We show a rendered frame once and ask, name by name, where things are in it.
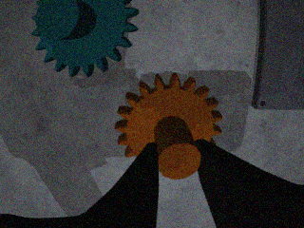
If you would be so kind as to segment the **grey board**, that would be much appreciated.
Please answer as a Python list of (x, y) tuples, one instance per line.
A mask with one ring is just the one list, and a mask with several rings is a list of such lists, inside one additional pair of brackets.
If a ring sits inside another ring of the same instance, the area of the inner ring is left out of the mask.
[(259, 0), (255, 110), (304, 110), (304, 0)]

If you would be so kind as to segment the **teal gear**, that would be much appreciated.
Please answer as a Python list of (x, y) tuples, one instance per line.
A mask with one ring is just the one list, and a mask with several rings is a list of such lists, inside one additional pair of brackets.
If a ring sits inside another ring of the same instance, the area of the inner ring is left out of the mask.
[(39, 0), (37, 15), (31, 16), (37, 29), (31, 32), (41, 38), (35, 49), (47, 51), (45, 64), (56, 58), (56, 71), (68, 65), (75, 77), (83, 66), (92, 75), (94, 64), (106, 72), (106, 56), (121, 61), (119, 47), (130, 47), (125, 31), (137, 26), (126, 22), (140, 14), (140, 9), (124, 7), (132, 0)]

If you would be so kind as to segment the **orange gear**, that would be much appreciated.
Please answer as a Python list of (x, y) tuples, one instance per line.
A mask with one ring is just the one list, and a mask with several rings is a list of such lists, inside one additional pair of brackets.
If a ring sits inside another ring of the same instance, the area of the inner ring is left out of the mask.
[[(126, 92), (130, 106), (119, 106), (122, 118), (114, 128), (124, 132), (118, 145), (126, 145), (126, 157), (140, 156), (149, 142), (156, 142), (159, 171), (171, 180), (185, 179), (195, 174), (200, 166), (201, 153), (196, 140), (216, 144), (212, 136), (219, 136), (217, 123), (221, 119), (216, 98), (208, 98), (206, 85), (195, 88), (194, 77), (180, 86), (178, 73), (172, 73), (168, 85), (159, 75), (153, 88), (140, 81), (140, 96)], [(194, 91), (195, 88), (195, 91)], [(208, 98), (208, 99), (206, 99)]]

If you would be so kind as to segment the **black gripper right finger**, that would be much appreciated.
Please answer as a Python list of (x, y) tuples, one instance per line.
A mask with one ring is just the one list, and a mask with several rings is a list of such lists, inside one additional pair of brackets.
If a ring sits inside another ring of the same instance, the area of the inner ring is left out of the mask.
[(304, 185), (196, 140), (198, 174), (217, 228), (304, 228)]

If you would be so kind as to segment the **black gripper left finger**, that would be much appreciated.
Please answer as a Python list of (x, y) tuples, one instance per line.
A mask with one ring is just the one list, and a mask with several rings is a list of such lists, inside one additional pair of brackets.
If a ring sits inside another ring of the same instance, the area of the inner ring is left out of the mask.
[(95, 205), (75, 217), (26, 218), (0, 214), (0, 228), (156, 228), (159, 156), (149, 142)]

